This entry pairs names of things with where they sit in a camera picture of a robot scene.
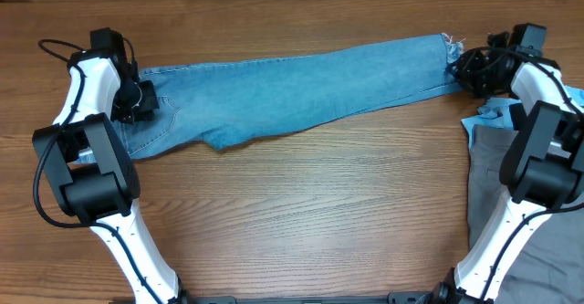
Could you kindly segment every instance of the wood grain surface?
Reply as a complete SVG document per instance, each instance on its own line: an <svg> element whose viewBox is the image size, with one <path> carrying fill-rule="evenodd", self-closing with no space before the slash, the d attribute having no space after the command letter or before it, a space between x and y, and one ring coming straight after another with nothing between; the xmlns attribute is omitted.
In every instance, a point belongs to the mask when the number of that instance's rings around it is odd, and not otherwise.
<svg viewBox="0 0 584 304"><path fill-rule="evenodd" d="M584 0L234 0L0 5L0 303L131 296L89 230L45 224L31 200L35 129L62 108L64 64L40 38L89 45L110 26L142 67L328 52L433 33L548 27L547 57L584 87ZM185 145L137 162L144 219L195 295L426 290L468 250L465 93L334 121L224 152ZM41 197L62 217L46 181Z"/></svg>

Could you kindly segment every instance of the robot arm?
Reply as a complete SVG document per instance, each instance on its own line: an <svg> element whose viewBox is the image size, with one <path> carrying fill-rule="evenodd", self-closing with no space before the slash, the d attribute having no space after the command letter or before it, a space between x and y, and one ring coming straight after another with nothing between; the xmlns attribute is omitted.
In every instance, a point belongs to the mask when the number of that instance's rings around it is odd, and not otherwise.
<svg viewBox="0 0 584 304"><path fill-rule="evenodd" d="M506 40L498 40L501 37L507 39L508 34L489 37L491 47L505 46ZM512 48L506 49L526 54L525 60L516 58L517 54L501 56L501 50L493 49L491 57L478 57L472 52L456 62L459 69L455 76L464 87L474 89L474 94L484 93L485 89L492 93L509 92L521 99L526 117L501 164L499 178L506 187L498 194L495 211L469 254L436 286L429 300L432 304L494 301L503 278L526 242L550 218L550 214L539 213L558 210L576 200L584 190L580 181L584 172L584 149L579 139L581 121L576 118L581 107L569 101L557 64L540 58L544 38L545 28L541 26L516 26L511 36ZM532 58L528 57L533 56L539 57L537 62L541 64L530 62ZM467 63L469 57L486 64L499 61L499 65L495 62L464 69L463 66L472 65ZM551 153L552 146L564 154ZM521 227L533 214L536 217ZM493 271L499 253L503 255Z"/></svg>
<svg viewBox="0 0 584 304"><path fill-rule="evenodd" d="M134 122L151 117L158 108L153 86L139 82L125 57L122 37L108 28L91 33L91 49L74 53L69 61L71 86L65 106L54 125L35 131L33 143L39 157L58 125L71 112L85 75L77 110L49 148L46 174L62 211L90 225L106 244L130 282L136 303L173 303L184 293L176 273L166 264L141 216L140 185L133 163L110 120ZM96 163L69 169L68 162L93 153ZM136 267L109 229L117 230ZM150 291L134 268L137 268Z"/></svg>

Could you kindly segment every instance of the gray cloth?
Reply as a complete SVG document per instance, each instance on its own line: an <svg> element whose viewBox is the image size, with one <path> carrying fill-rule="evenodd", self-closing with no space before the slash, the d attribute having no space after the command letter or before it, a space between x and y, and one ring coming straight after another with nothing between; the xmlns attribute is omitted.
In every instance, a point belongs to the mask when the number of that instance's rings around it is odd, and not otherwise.
<svg viewBox="0 0 584 304"><path fill-rule="evenodd" d="M498 200L499 168L516 131L476 125L468 176L469 243L481 235ZM570 205L584 201L584 194ZM496 304L584 303L584 210L552 215L517 257Z"/></svg>

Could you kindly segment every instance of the blue jeans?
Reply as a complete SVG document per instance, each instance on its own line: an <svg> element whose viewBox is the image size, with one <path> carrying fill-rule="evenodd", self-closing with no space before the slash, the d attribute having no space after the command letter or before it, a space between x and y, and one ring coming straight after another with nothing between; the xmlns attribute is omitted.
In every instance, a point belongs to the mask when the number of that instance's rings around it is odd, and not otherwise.
<svg viewBox="0 0 584 304"><path fill-rule="evenodd" d="M216 150L460 90L445 72L463 47L431 35L332 53L146 68L153 121L114 122L132 159L204 141ZM85 156L79 162L93 162Z"/></svg>

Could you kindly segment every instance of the frayed hem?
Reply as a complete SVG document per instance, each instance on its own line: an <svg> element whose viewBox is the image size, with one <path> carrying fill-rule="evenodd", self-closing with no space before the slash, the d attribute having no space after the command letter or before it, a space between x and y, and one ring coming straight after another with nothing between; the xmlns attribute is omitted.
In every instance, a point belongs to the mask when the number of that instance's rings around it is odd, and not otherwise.
<svg viewBox="0 0 584 304"><path fill-rule="evenodd" d="M446 44L446 50L448 51L448 56L446 57L446 61L448 63L455 62L464 52L464 39L458 42L454 42L454 36L448 36L445 33L442 33L442 38L444 39L444 43Z"/></svg>

